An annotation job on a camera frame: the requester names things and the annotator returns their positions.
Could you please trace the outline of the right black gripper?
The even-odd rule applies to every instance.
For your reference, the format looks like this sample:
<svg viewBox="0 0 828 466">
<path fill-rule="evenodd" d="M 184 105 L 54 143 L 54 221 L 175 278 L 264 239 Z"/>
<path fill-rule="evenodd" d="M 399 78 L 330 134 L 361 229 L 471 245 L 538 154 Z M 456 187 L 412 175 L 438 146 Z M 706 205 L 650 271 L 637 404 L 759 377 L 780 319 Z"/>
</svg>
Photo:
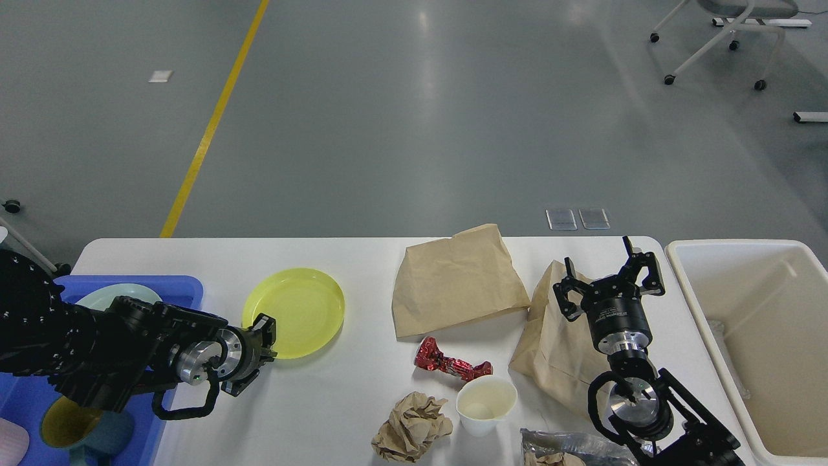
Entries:
<svg viewBox="0 0 828 466">
<path fill-rule="evenodd" d="M 610 277 L 611 298 L 588 303 L 583 309 L 574 303 L 571 292 L 585 298 L 593 289 L 576 277 L 570 257 L 564 259 L 565 276 L 552 286 L 556 303 L 568 322 L 576 321 L 585 311 L 593 347 L 606 356 L 626 350 L 647 352 L 653 334 L 642 298 L 666 294 L 655 254 L 636 250 L 629 236 L 623 236 L 623 243 L 627 260 L 618 274 Z"/>
</svg>

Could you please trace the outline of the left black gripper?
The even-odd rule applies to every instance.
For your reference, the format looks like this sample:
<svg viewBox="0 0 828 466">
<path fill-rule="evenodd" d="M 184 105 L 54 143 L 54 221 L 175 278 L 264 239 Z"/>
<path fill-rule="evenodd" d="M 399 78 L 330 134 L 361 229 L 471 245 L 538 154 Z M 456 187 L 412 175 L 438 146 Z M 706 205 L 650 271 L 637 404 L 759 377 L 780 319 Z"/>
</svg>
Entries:
<svg viewBox="0 0 828 466">
<path fill-rule="evenodd" d="M 266 313 L 258 313 L 248 329 L 226 327 L 217 333 L 222 345 L 222 359 L 217 369 L 220 390 L 231 396 L 241 395 L 258 377 L 261 369 L 272 362 L 260 357 L 277 357 L 273 350 L 277 339 L 277 321 Z"/>
</svg>

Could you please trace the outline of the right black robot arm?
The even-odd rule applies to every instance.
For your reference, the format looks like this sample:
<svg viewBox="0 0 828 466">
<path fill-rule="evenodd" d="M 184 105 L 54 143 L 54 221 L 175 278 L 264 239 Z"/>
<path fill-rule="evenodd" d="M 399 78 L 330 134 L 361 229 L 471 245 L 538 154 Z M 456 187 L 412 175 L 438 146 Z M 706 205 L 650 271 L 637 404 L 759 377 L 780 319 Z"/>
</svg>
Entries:
<svg viewBox="0 0 828 466">
<path fill-rule="evenodd" d="M 640 465 L 742 465 L 736 436 L 671 372 L 651 363 L 642 298 L 666 290 L 654 253 L 636 250 L 629 237 L 623 243 L 627 259 L 615 274 L 587 282 L 565 258 L 565 275 L 551 286 L 562 316 L 585 316 L 593 348 L 608 360 L 608 370 L 589 383 L 589 419 Z"/>
</svg>

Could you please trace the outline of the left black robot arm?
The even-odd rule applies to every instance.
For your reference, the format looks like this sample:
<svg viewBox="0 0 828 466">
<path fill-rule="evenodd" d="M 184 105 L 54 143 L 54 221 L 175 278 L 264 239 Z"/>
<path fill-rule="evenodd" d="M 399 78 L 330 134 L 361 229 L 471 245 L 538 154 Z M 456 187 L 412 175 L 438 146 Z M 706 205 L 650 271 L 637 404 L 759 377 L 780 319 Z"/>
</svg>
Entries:
<svg viewBox="0 0 828 466">
<path fill-rule="evenodd" d="M 31 259 L 2 250 L 2 372 L 46 377 L 82 407 L 121 412 L 151 393 L 163 421 L 205 417 L 220 392 L 238 396 L 277 356 L 277 321 L 263 313 L 241 328 L 126 295 L 89 309 L 65 303 L 63 291 Z"/>
</svg>

